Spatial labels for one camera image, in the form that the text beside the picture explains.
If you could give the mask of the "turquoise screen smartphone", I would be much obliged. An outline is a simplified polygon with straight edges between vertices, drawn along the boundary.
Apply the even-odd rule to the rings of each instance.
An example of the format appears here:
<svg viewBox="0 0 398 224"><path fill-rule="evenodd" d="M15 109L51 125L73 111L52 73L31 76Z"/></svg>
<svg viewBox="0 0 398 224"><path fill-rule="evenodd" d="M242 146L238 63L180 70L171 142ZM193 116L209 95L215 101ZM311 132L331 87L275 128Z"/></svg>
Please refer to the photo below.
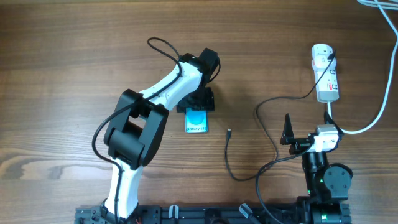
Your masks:
<svg viewBox="0 0 398 224"><path fill-rule="evenodd" d="M185 131L188 134L207 133L207 111L187 108L185 113Z"/></svg>

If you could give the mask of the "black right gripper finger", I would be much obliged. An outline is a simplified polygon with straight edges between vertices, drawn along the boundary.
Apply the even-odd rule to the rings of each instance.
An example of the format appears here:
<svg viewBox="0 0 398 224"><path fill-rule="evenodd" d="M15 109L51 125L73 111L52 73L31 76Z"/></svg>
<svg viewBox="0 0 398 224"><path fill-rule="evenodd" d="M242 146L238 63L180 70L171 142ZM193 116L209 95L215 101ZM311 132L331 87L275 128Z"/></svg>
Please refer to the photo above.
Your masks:
<svg viewBox="0 0 398 224"><path fill-rule="evenodd" d="M329 113L326 111L324 112L324 123L325 124L332 124L335 126L335 128L338 131L338 135L339 136L343 136L344 132L341 130L341 128L334 122L334 120L332 119L332 117L329 115Z"/></svg>
<svg viewBox="0 0 398 224"><path fill-rule="evenodd" d="M291 120L290 120L290 115L287 113L285 115L284 129L282 131L282 135L280 138L280 144L288 145L288 144L293 144L294 142L295 142L295 138L294 138L294 132L293 132L292 124L291 124Z"/></svg>

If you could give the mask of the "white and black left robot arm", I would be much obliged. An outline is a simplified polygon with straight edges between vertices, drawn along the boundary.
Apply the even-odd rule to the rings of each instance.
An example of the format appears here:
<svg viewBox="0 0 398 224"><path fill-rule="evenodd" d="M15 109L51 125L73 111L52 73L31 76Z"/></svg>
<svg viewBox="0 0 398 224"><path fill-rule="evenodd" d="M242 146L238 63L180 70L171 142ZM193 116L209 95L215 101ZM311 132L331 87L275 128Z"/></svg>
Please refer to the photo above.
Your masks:
<svg viewBox="0 0 398 224"><path fill-rule="evenodd" d="M208 83L219 70L217 52L205 48L199 56L186 53L175 59L173 70L153 86L125 90L114 113L98 128L104 131L112 165L109 195L101 206L101 216L110 223L128 223L138 207L139 184L143 169L160 148L172 110L201 118L189 132L204 132L206 114L215 108Z"/></svg>

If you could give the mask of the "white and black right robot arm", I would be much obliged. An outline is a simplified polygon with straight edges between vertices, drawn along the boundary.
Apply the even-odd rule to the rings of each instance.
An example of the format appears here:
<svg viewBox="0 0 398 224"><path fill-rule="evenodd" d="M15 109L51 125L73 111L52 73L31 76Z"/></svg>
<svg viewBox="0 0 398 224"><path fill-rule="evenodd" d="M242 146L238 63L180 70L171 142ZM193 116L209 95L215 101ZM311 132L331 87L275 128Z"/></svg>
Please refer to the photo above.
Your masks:
<svg viewBox="0 0 398 224"><path fill-rule="evenodd" d="M297 223L351 223L348 191L353 171L341 163L330 164L327 154L338 148L344 132L328 113L324 124L318 125L305 138L296 138L290 116L285 116L280 144L289 145L292 156L302 158L302 169L308 190L307 196L298 197L295 203Z"/></svg>

